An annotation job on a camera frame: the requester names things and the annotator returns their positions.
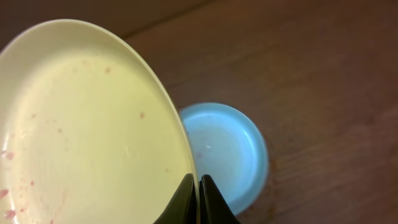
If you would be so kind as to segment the light blue plate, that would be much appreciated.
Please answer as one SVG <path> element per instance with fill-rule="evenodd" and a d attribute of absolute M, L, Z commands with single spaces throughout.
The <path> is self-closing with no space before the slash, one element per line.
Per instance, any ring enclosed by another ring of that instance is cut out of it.
<path fill-rule="evenodd" d="M 263 135 L 239 110 L 221 103 L 197 103 L 181 110 L 199 177 L 215 181 L 229 209 L 238 215 L 260 195 L 269 173 Z"/>

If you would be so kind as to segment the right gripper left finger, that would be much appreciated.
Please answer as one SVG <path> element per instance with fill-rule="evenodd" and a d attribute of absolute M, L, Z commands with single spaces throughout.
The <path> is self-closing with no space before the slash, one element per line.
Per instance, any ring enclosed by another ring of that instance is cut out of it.
<path fill-rule="evenodd" d="M 154 224 L 196 224 L 197 201 L 193 174 L 186 174 Z"/>

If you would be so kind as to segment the yellow green-rimmed plate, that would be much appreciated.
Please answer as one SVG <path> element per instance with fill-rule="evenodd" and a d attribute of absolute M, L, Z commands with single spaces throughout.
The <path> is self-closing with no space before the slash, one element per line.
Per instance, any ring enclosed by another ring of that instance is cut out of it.
<path fill-rule="evenodd" d="M 172 101 L 118 36 L 62 19 L 2 50 L 2 223 L 154 223 L 193 171 Z"/>

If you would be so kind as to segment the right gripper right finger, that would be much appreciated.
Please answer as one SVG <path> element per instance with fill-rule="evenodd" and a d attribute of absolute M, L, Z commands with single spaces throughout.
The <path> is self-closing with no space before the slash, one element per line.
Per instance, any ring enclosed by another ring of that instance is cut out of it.
<path fill-rule="evenodd" d="M 210 175 L 201 177 L 199 191 L 201 224 L 241 224 Z"/>

